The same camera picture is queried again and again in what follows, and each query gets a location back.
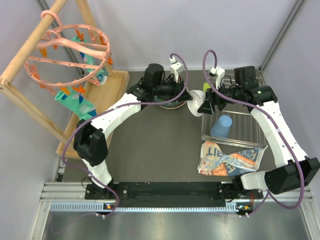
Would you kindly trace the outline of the white bowl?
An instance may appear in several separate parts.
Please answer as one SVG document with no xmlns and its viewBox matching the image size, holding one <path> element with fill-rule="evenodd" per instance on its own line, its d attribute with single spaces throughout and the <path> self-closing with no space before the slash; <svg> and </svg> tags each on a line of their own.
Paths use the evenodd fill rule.
<svg viewBox="0 0 320 240">
<path fill-rule="evenodd" d="M 193 116 L 201 117 L 203 113 L 199 113 L 198 109 L 205 101 L 205 93 L 202 90 L 191 90 L 189 94 L 192 96 L 192 100 L 187 101 L 189 111 Z"/>
</svg>

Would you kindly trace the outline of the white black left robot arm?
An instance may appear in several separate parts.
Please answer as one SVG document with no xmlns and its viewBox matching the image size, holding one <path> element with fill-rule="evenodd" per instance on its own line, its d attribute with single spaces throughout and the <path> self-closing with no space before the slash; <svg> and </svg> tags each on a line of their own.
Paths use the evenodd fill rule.
<svg viewBox="0 0 320 240">
<path fill-rule="evenodd" d="M 151 63 L 139 82 L 131 86 L 108 109 L 108 113 L 97 115 L 89 122 L 78 122 L 83 127 L 75 134 L 73 149 L 87 166 L 96 192 L 102 198 L 109 198 L 114 191 L 106 164 L 109 152 L 107 138 L 126 119 L 154 103 L 156 98 L 162 99 L 161 105 L 192 100 L 187 91 L 187 81 L 180 76 L 185 69 L 182 63 L 176 61 L 170 65 L 169 76 L 165 76 L 162 65 Z"/>
</svg>

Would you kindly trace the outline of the light blue cup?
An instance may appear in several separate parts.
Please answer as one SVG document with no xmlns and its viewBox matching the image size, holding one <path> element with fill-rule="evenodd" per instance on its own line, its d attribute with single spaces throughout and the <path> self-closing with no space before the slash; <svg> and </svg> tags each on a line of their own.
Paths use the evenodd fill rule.
<svg viewBox="0 0 320 240">
<path fill-rule="evenodd" d="M 227 138 L 233 124 L 233 120 L 228 115 L 222 115 L 214 123 L 210 130 L 210 135 L 217 138 Z"/>
</svg>

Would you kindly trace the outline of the red teal floral plate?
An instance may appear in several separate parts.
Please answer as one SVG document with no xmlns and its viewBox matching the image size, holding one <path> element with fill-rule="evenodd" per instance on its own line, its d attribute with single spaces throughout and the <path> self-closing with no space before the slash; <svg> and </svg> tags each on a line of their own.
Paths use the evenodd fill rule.
<svg viewBox="0 0 320 240">
<path fill-rule="evenodd" d="M 184 101 L 184 102 L 171 102 L 168 104 L 161 104 L 161 105 L 159 105 L 159 107 L 166 109 L 166 110 L 175 110 L 175 109 L 182 107 L 185 104 L 186 104 L 186 101 Z"/>
</svg>

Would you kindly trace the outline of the dark blue speckled plate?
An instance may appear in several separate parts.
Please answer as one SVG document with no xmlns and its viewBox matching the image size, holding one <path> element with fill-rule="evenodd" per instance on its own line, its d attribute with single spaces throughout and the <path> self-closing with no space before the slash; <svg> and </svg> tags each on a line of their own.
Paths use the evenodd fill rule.
<svg viewBox="0 0 320 240">
<path fill-rule="evenodd" d="M 165 101 L 166 101 L 166 100 L 161 99 L 161 98 L 159 98 L 159 97 L 157 97 L 157 96 L 154 97 L 154 102 L 156 102 L 156 103 L 161 103 L 161 102 L 165 102 Z"/>
</svg>

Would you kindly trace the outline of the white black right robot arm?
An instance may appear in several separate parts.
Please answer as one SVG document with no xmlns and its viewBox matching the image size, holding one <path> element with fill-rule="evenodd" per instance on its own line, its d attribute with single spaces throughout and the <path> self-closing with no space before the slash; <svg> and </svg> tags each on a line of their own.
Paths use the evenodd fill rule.
<svg viewBox="0 0 320 240">
<path fill-rule="evenodd" d="M 283 118 L 280 104 L 273 89 L 260 85 L 254 66 L 234 69 L 232 86 L 224 86 L 225 70 L 215 66 L 204 71 L 210 88 L 205 91 L 204 103 L 198 112 L 213 114 L 223 110 L 228 104 L 247 107 L 251 116 L 259 124 L 271 148 L 276 168 L 270 171 L 244 173 L 234 179 L 233 192 L 245 198 L 252 190 L 267 190 L 274 195 L 307 187 L 320 169 L 319 160 L 310 158 L 300 147 Z"/>
</svg>

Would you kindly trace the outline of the lime green bowl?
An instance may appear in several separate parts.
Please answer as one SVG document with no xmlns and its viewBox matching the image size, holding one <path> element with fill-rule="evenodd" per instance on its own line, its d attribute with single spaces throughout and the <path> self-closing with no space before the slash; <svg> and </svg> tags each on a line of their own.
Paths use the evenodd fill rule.
<svg viewBox="0 0 320 240">
<path fill-rule="evenodd" d="M 207 82 L 205 82 L 205 83 L 203 84 L 202 90 L 203 90 L 203 92 L 206 92 L 207 89 L 211 89 L 211 86 L 210 86 Z"/>
</svg>

